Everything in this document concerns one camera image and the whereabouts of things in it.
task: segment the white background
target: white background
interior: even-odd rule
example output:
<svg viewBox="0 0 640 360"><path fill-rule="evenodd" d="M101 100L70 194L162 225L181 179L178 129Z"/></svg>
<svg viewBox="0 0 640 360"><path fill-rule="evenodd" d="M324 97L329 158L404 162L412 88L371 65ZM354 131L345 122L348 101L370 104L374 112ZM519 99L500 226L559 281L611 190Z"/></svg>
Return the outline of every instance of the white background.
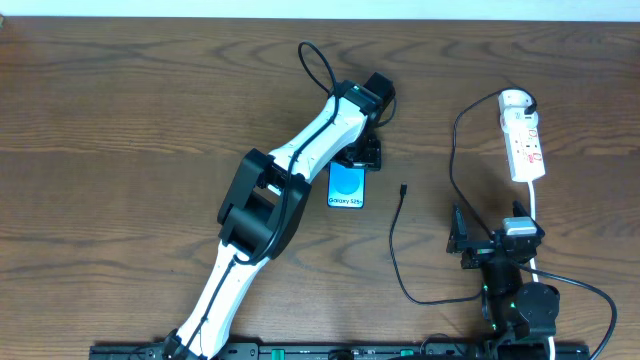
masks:
<svg viewBox="0 0 640 360"><path fill-rule="evenodd" d="M0 0L5 16L640 21L640 0Z"/></svg>

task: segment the white cable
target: white cable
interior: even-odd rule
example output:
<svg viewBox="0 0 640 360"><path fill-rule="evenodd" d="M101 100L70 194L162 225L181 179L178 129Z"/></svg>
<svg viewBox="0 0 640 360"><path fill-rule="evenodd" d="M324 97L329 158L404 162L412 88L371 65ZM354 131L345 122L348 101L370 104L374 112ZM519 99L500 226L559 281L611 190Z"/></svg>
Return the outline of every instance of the white cable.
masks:
<svg viewBox="0 0 640 360"><path fill-rule="evenodd" d="M531 219L536 219L536 193L533 188L533 181L527 181L527 185L529 185L529 214L531 215ZM529 260L529 267L531 269L536 270L536 260L531 258ZM538 275L531 274L534 282L538 282ZM549 360L556 360L556 343L553 341L553 336L549 336Z"/></svg>

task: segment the brown wooden tabletop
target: brown wooden tabletop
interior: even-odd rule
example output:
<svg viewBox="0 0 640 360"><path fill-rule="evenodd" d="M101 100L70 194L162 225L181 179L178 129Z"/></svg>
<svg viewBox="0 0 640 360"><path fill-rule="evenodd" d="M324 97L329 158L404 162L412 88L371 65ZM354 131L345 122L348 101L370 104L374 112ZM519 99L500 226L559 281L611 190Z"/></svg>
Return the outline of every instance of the brown wooden tabletop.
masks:
<svg viewBox="0 0 640 360"><path fill-rule="evenodd" d="M240 159L295 136L325 103L296 46L339 79L394 80L396 118L363 210L326 205L321 173L291 244L255 279L232 334L278 342L419 342L491 331L478 271L447 255L451 126L510 84L539 102L543 270L600 287L619 324L602 358L640 348L640 25L538 22L8 18L0 31L0 358L86 359L95 343L164 337L216 258L216 214ZM324 74L319 61L312 70ZM456 176L497 227L511 202L497 99L463 118ZM561 292L558 341L591 350L606 302Z"/></svg>

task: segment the power strip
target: power strip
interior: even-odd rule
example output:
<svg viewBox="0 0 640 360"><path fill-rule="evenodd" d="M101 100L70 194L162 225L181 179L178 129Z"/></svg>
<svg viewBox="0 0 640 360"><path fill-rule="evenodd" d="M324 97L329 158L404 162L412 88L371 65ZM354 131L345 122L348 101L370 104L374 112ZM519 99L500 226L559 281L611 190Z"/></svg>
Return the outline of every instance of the power strip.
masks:
<svg viewBox="0 0 640 360"><path fill-rule="evenodd" d="M511 180L516 182L533 181L545 174L537 128L538 113L525 114L532 101L521 90L505 90L498 97Z"/></svg>

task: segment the wooden table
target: wooden table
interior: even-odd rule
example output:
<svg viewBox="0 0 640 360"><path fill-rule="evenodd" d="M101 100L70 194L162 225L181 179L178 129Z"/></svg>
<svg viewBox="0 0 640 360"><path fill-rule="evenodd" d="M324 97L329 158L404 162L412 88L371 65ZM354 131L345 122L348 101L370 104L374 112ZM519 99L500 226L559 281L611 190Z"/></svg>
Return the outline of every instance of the wooden table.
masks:
<svg viewBox="0 0 640 360"><path fill-rule="evenodd" d="M518 84L541 114L539 266L608 292L620 319L603 358L638 356L639 34L637 24L8 18L0 357L86 359L96 342L148 342L182 324L215 261L215 216L240 159L279 147L325 102L298 62L303 39L340 79L392 78L398 113L378 132L383 169L367 178L365 208L328 208L319 175L294 240L254 281L233 334L418 342L491 331L478 302L407 301L387 237L407 182L395 240L409 290L420 299L477 291L479 273L445 254L458 201L451 126L476 99ZM456 163L460 187L494 227L528 198L509 179L497 109L494 99L462 120ZM594 350L607 304L553 285L558 339Z"/></svg>

